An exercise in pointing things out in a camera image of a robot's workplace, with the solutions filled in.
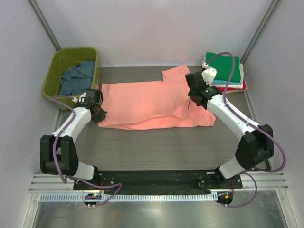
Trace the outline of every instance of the white wall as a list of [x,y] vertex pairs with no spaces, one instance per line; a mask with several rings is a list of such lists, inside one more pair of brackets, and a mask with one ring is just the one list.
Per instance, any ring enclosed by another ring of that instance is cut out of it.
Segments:
[[[245,63],[258,120],[270,124],[287,153],[286,180],[303,223],[304,198],[304,1],[283,0]],[[280,166],[279,150],[272,164]]]
[[62,48],[92,46],[102,66],[201,64],[242,56],[271,0],[37,0]]
[[41,88],[54,49],[26,0],[0,7],[0,224],[18,228],[39,172],[39,140],[58,109]]

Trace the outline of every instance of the table surface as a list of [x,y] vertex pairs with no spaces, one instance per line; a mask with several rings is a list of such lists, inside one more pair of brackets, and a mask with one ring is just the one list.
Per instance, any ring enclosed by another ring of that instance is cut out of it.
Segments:
[[[102,68],[102,83],[162,80],[171,66]],[[191,72],[199,66],[190,66]],[[250,117],[244,93],[227,95],[229,101]],[[62,122],[69,116],[65,112]],[[76,141],[79,160],[100,170],[214,169],[236,152],[233,132],[216,119],[213,127],[168,128],[145,131],[99,128],[87,124]]]

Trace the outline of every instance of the blue cloth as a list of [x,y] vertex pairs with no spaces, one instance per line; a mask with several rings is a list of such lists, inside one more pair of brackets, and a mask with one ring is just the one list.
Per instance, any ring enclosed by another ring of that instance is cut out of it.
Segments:
[[82,61],[80,65],[67,70],[60,80],[61,90],[59,95],[81,95],[92,87],[95,61]]
[[[227,81],[223,81],[223,80],[216,80],[216,79],[214,79],[213,80],[213,82],[212,82],[213,84],[227,84]],[[230,84],[232,84],[232,85],[240,85],[240,84],[242,84],[243,82],[230,82],[229,83],[229,85]]]

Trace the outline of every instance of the laundry basket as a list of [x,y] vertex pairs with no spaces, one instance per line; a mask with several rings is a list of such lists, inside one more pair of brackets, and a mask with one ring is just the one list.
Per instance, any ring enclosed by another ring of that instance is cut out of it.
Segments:
[[[43,84],[42,93],[47,98],[52,96],[59,95],[61,84],[60,80],[63,74],[73,66],[79,65],[81,61],[95,61],[95,70],[92,82],[92,89],[99,89],[100,87],[100,78],[101,70],[98,67],[98,53],[95,49],[90,47],[83,48],[67,48],[62,49],[55,53],[51,64],[47,71],[47,76]],[[72,99],[67,97],[61,98],[56,97],[56,100],[59,100],[66,105],[73,107],[75,103]],[[57,104],[61,109],[67,110],[66,107]]]

